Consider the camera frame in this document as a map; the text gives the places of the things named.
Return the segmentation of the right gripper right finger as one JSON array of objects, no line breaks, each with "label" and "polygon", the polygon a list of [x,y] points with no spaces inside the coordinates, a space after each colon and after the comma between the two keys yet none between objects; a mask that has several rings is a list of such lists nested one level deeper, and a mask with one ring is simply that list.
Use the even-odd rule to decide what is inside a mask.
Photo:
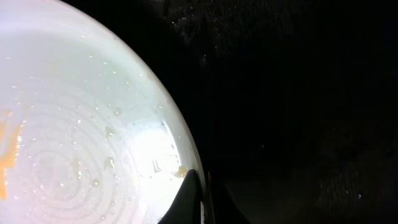
[{"label": "right gripper right finger", "polygon": [[224,183],[208,172],[206,208],[209,223],[214,224],[249,224],[233,202]]}]

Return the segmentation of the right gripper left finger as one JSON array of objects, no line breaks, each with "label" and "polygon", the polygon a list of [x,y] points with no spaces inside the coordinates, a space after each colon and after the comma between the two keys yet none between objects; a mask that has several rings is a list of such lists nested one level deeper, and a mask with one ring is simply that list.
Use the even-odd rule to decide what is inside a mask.
[{"label": "right gripper left finger", "polygon": [[202,191],[195,170],[187,172],[170,208],[158,224],[200,224]]}]

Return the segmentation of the light green plate front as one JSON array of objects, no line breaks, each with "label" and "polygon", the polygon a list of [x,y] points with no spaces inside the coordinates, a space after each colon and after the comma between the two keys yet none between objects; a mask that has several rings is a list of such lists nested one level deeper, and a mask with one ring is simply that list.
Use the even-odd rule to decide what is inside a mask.
[{"label": "light green plate front", "polygon": [[1,2],[1,222],[158,223],[198,151],[117,35],[61,1]]}]

